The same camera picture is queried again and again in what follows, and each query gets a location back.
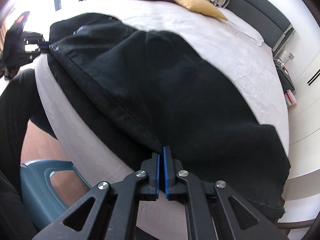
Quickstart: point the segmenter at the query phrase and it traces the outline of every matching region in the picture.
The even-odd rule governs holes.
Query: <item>power outlet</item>
[[[292,53],[289,54],[289,59],[291,59],[291,60],[294,59],[294,55]]]

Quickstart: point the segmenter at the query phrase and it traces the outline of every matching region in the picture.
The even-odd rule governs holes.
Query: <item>mattress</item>
[[[168,30],[182,36],[203,59],[234,83],[260,124],[276,128],[288,153],[287,108],[267,45],[259,47],[224,21],[191,13],[176,4],[143,0],[80,2],[44,21],[48,30],[45,38],[48,38],[50,24],[86,12],[112,15],[136,29]],[[117,182],[132,172],[78,116],[51,74],[46,56],[37,58],[35,65],[39,95],[49,122],[63,149],[89,184],[94,186],[102,180]],[[155,203],[140,204],[137,225],[158,239],[187,239],[184,207],[166,201],[163,194]]]

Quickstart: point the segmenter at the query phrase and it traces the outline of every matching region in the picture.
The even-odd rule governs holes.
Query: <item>wooden floor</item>
[[[29,122],[22,147],[21,163],[38,159],[70,160],[58,140]],[[89,190],[73,171],[58,171],[51,177],[51,182],[69,206]]]

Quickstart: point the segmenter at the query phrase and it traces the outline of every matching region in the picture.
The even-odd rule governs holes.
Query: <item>person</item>
[[[28,121],[55,138],[36,86],[34,69],[12,73],[0,96],[0,238],[30,240],[37,234],[22,203],[20,157]]]

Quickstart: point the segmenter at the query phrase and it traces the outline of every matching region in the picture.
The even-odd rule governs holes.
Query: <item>bed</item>
[[[258,30],[265,42],[258,46],[229,23],[160,1],[88,0],[72,10],[58,11],[46,24],[49,30],[54,22],[97,12],[112,15],[139,30],[169,30],[179,34],[203,59],[233,82],[260,124],[271,124],[276,128],[288,153],[288,115],[273,65],[275,52],[271,48],[286,36],[290,23],[266,0],[230,0],[225,10],[235,13]],[[88,183],[92,186],[102,180],[114,183],[131,173],[132,170],[101,142],[68,102],[45,55],[35,60],[35,71],[48,120],[63,149]],[[164,194],[156,203],[140,203],[137,226],[158,239],[187,239],[184,207],[166,201]]]

